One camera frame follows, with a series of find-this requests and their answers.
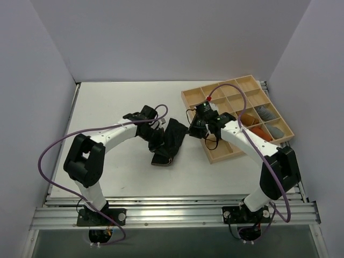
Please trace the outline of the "black pinstriped underwear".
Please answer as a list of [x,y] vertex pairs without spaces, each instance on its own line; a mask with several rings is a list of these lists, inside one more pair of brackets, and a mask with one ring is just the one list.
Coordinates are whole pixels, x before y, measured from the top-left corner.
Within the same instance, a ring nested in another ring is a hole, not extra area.
[[160,128],[157,137],[148,142],[148,149],[154,153],[151,165],[170,166],[181,148],[187,131],[185,125],[170,118],[166,129]]

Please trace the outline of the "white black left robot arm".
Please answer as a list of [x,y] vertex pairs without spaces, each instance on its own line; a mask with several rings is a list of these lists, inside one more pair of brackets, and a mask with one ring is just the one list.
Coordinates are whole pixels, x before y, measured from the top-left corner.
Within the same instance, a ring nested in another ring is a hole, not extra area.
[[110,128],[97,129],[91,135],[80,133],[74,138],[63,169],[86,198],[86,207],[91,210],[89,219],[95,225],[105,224],[109,217],[107,209],[104,208],[107,201],[99,183],[105,154],[134,137],[147,141],[151,152],[158,150],[164,145],[164,129],[158,125],[154,126],[156,120],[157,111],[145,105],[140,112],[124,115]]

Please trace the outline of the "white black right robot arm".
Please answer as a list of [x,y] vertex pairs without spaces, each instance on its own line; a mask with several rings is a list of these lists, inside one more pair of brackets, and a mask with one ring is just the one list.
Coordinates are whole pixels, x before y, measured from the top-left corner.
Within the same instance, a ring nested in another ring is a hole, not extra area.
[[296,154],[291,147],[278,147],[263,140],[229,113],[195,111],[189,135],[205,139],[209,134],[238,147],[261,169],[259,186],[244,198],[238,209],[243,221],[252,221],[258,210],[272,200],[283,197],[287,201],[286,192],[301,181]]

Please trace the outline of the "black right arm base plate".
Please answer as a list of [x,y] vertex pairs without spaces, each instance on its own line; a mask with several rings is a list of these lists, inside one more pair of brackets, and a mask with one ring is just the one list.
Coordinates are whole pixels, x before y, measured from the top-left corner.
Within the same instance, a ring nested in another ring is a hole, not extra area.
[[267,206],[256,212],[249,211],[246,207],[223,206],[221,208],[225,224],[259,224],[270,222],[271,216]]

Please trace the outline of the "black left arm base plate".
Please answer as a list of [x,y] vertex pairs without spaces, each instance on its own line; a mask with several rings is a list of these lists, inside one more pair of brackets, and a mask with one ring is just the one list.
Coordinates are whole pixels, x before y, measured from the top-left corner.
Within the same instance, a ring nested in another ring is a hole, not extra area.
[[[109,208],[104,211],[104,214],[115,221],[118,225],[124,226],[126,224],[126,212],[126,209]],[[86,207],[78,211],[76,225],[79,227],[95,227],[112,226],[114,223],[100,215],[98,212],[94,212]]]

